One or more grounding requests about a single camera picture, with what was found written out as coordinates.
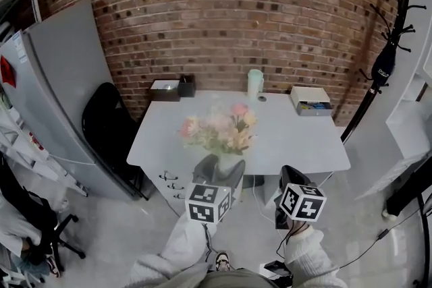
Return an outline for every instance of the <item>floor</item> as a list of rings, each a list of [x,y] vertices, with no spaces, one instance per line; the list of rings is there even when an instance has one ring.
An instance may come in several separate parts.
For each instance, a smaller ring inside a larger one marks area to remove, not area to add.
[[[61,279],[49,278],[51,287],[120,288],[128,282],[128,272],[139,255],[157,253],[163,248],[177,216],[155,192],[146,202],[118,202],[104,198],[83,198],[73,191],[44,178],[20,173],[19,179],[28,188],[50,200],[60,208],[64,197],[70,211],[80,222],[67,229],[70,243],[79,245],[87,255],[77,255],[61,249],[66,272]],[[390,225],[381,219],[381,209],[389,191],[354,201],[344,174],[335,174],[323,189],[328,200],[316,228],[325,234],[323,247],[339,265],[355,259]],[[261,189],[256,194],[263,208]],[[400,221],[418,208],[412,203]],[[264,210],[272,218],[271,210]],[[263,218],[257,208],[252,190],[242,192],[242,198],[219,225],[213,238],[216,250],[232,253],[233,267],[260,271],[262,264],[277,259],[275,251],[280,238],[273,225]],[[423,274],[423,236],[421,222],[416,214],[390,231],[359,261],[341,269],[338,276],[350,288],[412,287]]]

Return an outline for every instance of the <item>small box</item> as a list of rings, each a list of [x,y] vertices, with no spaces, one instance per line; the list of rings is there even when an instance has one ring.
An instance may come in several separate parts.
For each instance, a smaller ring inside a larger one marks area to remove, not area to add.
[[[217,225],[231,208],[231,188],[191,183],[184,202],[190,220]]]
[[[178,80],[155,80],[149,93],[152,101],[180,101],[178,94]]]
[[[291,99],[299,115],[331,115],[330,98],[323,88],[293,86]]]
[[[279,207],[292,220],[316,222],[326,200],[322,189],[289,183]]]
[[[180,97],[194,97],[196,90],[195,76],[183,75],[180,77],[180,83],[178,84],[178,93]]]

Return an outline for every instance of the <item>vase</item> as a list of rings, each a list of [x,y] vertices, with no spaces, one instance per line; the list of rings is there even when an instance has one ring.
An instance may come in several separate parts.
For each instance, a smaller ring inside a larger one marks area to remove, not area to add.
[[[242,160],[242,156],[235,154],[224,154],[220,153],[217,155],[219,162],[217,163],[220,170],[221,177],[227,177],[230,173],[232,167]]]

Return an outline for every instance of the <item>black office chair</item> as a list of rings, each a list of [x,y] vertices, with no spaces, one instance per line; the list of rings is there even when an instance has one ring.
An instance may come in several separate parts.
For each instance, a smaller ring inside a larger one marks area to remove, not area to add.
[[[53,252],[55,262],[60,271],[64,271],[64,267],[60,262],[58,244],[75,252],[81,259],[86,257],[84,252],[73,248],[60,238],[61,233],[68,223],[71,220],[73,222],[78,222],[78,217],[70,214],[59,224],[57,215],[49,206],[48,201],[21,187],[1,153],[0,190],[3,197],[12,204],[31,225],[40,230],[42,239],[38,246],[39,251],[44,254],[51,254]]]
[[[111,83],[97,88],[82,113],[82,132],[93,150],[115,174],[148,200],[141,192],[144,172],[126,162],[138,128]]]

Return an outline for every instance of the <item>paper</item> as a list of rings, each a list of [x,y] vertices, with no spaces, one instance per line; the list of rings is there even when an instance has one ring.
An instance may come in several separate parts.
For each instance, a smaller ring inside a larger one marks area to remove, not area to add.
[[[28,58],[26,54],[26,50],[24,49],[24,44],[22,43],[22,37],[21,33],[17,32],[12,36],[13,44],[15,45],[16,52],[18,53],[18,59],[20,60],[20,63],[25,63]]]
[[[171,90],[176,89],[178,87],[178,84],[178,80],[155,80],[153,82],[153,85],[151,86],[151,89]]]

